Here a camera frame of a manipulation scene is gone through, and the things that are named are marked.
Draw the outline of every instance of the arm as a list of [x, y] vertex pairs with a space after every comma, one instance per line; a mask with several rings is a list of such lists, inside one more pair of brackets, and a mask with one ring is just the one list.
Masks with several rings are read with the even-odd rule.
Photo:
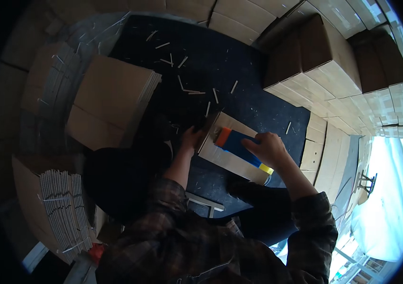
[[287, 186], [292, 201], [318, 193], [293, 161], [277, 134], [258, 133], [255, 138], [260, 141], [259, 145], [249, 139], [243, 139], [242, 144], [262, 163], [278, 173]]
[[288, 238], [287, 267], [297, 283], [328, 283], [337, 229], [324, 192], [318, 193], [288, 154], [277, 134], [259, 133], [260, 145], [243, 145], [282, 178], [292, 200], [292, 216], [299, 231]]
[[194, 127], [187, 129], [182, 138], [182, 146], [178, 151], [170, 168], [164, 173], [163, 177], [171, 179], [180, 184], [184, 190], [187, 187], [187, 178], [189, 177], [189, 168], [191, 166], [191, 159], [194, 155], [195, 145], [202, 137], [202, 131], [193, 133]]

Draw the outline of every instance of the white plastic sheet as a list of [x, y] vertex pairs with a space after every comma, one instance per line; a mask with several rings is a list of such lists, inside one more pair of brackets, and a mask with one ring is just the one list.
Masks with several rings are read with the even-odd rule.
[[366, 255], [398, 261], [403, 255], [403, 139], [374, 137], [368, 176], [378, 173], [369, 199], [352, 213], [352, 232]]

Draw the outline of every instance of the hand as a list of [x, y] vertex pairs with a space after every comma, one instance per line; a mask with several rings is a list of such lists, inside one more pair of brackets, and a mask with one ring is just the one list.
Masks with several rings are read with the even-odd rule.
[[193, 133], [194, 126], [187, 129], [186, 132], [182, 135], [182, 145], [180, 148], [181, 152], [194, 154], [195, 146], [198, 144], [198, 141], [203, 137], [204, 132], [199, 130], [197, 133]]
[[255, 139], [260, 141], [260, 144], [255, 144], [249, 139], [243, 139], [241, 144], [268, 167], [278, 171], [285, 167], [288, 162], [293, 161], [285, 149], [282, 139], [277, 134], [271, 132], [257, 133]]

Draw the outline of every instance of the shirt sleeve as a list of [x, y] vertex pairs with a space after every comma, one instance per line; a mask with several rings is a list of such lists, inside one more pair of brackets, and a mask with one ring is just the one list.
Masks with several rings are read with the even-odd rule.
[[170, 179], [158, 179], [150, 188], [146, 213], [127, 226], [118, 241], [102, 254], [96, 279], [99, 284], [149, 282], [164, 256], [160, 241], [187, 210], [186, 194]]
[[287, 268], [296, 283], [328, 283], [337, 241], [336, 223], [325, 192], [293, 202], [299, 231], [288, 238]]

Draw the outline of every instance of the flattened cardboard box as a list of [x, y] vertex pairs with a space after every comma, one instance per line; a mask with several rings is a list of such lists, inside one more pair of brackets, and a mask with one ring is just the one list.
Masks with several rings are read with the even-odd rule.
[[260, 36], [251, 28], [216, 12], [211, 16], [209, 28], [247, 45], [251, 45]]
[[67, 122], [68, 133], [92, 150], [128, 147], [161, 75], [95, 55]]
[[214, 12], [224, 15], [260, 34], [276, 17], [248, 0], [217, 0]]
[[94, 6], [88, 0], [46, 0], [64, 22], [73, 25], [96, 14]]
[[99, 13], [128, 12], [127, 0], [91, 0]]
[[251, 137], [255, 137], [257, 132], [223, 112], [210, 115], [207, 121], [205, 129], [209, 130], [202, 144], [198, 147], [198, 155], [245, 179], [264, 185], [270, 177], [268, 173], [214, 144], [218, 131], [222, 127], [236, 130]]
[[131, 11], [165, 13], [165, 0], [127, 0]]
[[298, 4], [299, 0], [250, 0], [250, 2], [280, 18]]
[[87, 228], [77, 220], [72, 197], [72, 179], [68, 174], [74, 172], [72, 156], [12, 157], [12, 167], [23, 214], [39, 241], [67, 263], [78, 252], [90, 249]]
[[323, 151], [315, 189], [325, 191], [331, 204], [335, 202], [341, 185], [349, 147], [350, 137], [328, 122], [325, 148], [329, 151]]

